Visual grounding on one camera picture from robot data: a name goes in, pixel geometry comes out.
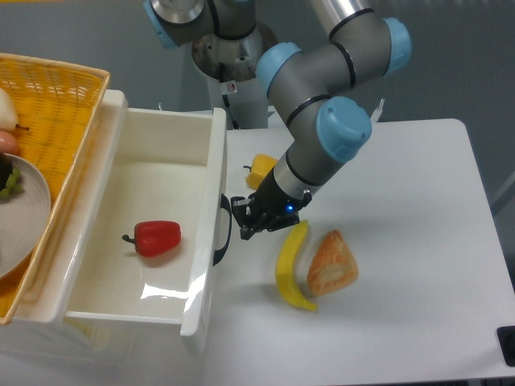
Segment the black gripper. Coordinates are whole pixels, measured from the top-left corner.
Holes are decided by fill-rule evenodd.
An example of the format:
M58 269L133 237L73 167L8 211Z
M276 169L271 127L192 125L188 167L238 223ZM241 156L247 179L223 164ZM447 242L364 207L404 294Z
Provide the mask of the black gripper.
M299 212L312 201L312 192L307 187L301 186L299 198L286 193L274 172L273 168L249 198L231 198L232 214L242 240L250 240L263 230L274 232L298 224Z

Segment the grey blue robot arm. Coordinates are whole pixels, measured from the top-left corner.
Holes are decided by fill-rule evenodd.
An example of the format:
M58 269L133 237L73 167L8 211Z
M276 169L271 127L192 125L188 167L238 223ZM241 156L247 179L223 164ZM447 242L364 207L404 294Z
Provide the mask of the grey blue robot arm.
M273 105L294 141L248 197L231 200L241 238L299 222L313 195L369 140L369 115L345 93L405 67L406 26L366 1L314 1L328 42L311 52L280 43L257 20L253 1L146 1L161 44L190 44L196 67L215 82L211 101L243 129Z

